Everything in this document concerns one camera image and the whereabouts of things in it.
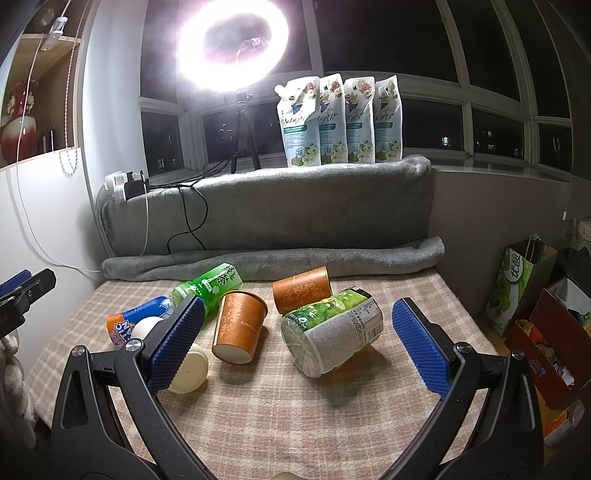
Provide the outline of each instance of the metal screw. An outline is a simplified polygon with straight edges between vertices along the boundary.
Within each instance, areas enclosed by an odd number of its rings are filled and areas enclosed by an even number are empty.
[[[456,349],[460,353],[472,353],[472,345],[466,342],[458,342],[456,343]]]
[[[84,352],[86,352],[86,349],[82,345],[77,345],[72,349],[71,353],[72,353],[72,356],[80,356]]]
[[[525,354],[521,350],[513,350],[511,352],[511,356],[515,360],[523,360],[525,358]]]
[[[134,338],[133,340],[130,340],[129,342],[127,342],[125,344],[125,349],[128,352],[135,352],[136,350],[139,350],[139,347],[142,346],[142,341],[138,340],[137,338]]]

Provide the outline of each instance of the ring light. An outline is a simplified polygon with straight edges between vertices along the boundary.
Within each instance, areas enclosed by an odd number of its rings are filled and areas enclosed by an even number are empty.
[[[207,59],[204,38],[208,29],[240,14],[256,15],[267,22],[271,38],[265,51],[235,64]],[[183,29],[178,51],[180,70],[201,88],[223,92],[245,87],[263,78],[279,62],[285,52],[288,35],[285,16],[267,0],[214,0]]]

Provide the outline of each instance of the white refill pouch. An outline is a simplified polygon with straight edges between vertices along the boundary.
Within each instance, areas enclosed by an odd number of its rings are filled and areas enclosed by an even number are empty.
[[[375,163],[373,77],[345,80],[349,163]]]
[[[320,79],[320,161],[347,163],[347,130],[343,79],[335,73]]]
[[[375,161],[402,159],[402,102],[396,75],[375,83]]]
[[[275,87],[281,97],[277,114],[289,167],[320,165],[319,85],[319,77],[302,77]]]

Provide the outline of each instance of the nutrition label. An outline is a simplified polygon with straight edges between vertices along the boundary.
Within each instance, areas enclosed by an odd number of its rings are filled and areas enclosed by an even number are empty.
[[[320,361],[321,374],[344,363],[384,331],[384,319],[374,299],[336,315],[306,331]]]

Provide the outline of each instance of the green plastic bottle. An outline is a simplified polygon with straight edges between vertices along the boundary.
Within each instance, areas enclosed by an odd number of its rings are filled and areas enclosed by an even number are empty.
[[[174,307],[178,307],[188,294],[201,297],[205,304],[205,316],[207,316],[218,307],[222,295],[227,291],[242,288],[242,285],[243,282],[236,267],[223,263],[195,280],[181,283],[173,289],[170,296]]]

